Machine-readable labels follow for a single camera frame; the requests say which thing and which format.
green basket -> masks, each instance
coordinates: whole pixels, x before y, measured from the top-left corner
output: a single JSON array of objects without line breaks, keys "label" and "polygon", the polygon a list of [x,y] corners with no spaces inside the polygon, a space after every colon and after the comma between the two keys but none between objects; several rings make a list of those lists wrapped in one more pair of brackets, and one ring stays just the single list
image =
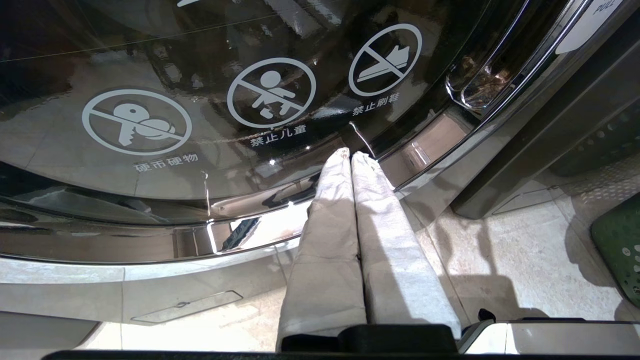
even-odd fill
[{"label": "green basket", "polygon": [[594,221],[591,237],[622,292],[640,307],[640,193]]}]

tiled floor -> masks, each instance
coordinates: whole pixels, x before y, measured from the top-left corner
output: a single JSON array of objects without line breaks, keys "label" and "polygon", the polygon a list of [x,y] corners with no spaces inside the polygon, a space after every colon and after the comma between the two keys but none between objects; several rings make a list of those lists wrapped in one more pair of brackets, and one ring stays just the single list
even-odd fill
[{"label": "tiled floor", "polygon": [[[587,230],[615,205],[565,197],[484,220],[447,210],[416,235],[463,326],[476,322],[482,307],[498,320],[640,321]],[[280,255],[285,271],[291,256]],[[284,294],[280,288],[153,327],[105,323],[81,348],[272,351]]]}]

circle with slash icon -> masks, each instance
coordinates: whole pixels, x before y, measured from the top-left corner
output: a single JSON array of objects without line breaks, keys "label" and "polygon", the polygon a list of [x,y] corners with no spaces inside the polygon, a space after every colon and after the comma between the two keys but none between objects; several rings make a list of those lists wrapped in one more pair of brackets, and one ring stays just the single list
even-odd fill
[{"label": "circle with slash icon", "polygon": [[104,92],[84,106],[86,132],[124,154],[159,155],[178,149],[191,135],[191,117],[165,95],[139,89]]}]

child icon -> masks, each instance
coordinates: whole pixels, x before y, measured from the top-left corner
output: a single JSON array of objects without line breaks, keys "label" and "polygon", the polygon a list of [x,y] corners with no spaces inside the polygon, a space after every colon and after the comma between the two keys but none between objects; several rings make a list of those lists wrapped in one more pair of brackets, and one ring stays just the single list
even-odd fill
[{"label": "child icon", "polygon": [[[282,105],[280,106],[280,115],[284,115],[291,108],[291,104],[288,101],[282,101],[285,97],[293,98],[296,94],[284,90],[283,88],[278,88],[278,84],[280,83],[282,78],[277,71],[267,71],[260,77],[260,84],[264,88],[267,89],[267,92],[264,92],[260,95],[260,97],[253,103],[252,107],[255,109],[261,104],[271,104],[273,102],[280,102]],[[266,119],[271,119],[273,114],[267,108],[263,108],[260,110],[260,115]]]}]

floor tile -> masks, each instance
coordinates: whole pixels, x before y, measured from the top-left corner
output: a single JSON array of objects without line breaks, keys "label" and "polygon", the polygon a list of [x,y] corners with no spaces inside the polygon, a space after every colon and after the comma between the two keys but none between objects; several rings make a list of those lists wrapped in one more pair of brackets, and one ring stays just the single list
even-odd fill
[{"label": "floor tile", "polygon": [[447,210],[429,228],[470,319],[614,320],[621,297],[552,202],[484,220]]},{"label": "floor tile", "polygon": [[442,288],[444,289],[445,294],[447,294],[447,298],[453,307],[456,315],[458,315],[458,319],[460,320],[461,328],[464,329],[467,326],[471,325],[475,321],[471,321],[465,312],[462,302],[456,290],[451,283],[449,278],[449,274],[446,273],[444,266],[442,265],[442,261],[440,260],[440,256],[433,246],[433,242],[431,241],[431,237],[429,236],[426,230],[421,230],[416,232],[416,238],[424,251],[424,254],[427,256],[427,260],[431,264],[431,267],[438,275],[440,280],[440,284],[442,284]]},{"label": "floor tile", "polygon": [[76,350],[121,350],[122,324],[103,322]]},{"label": "floor tile", "polygon": [[126,350],[274,351],[285,288],[155,326],[122,325]]}]

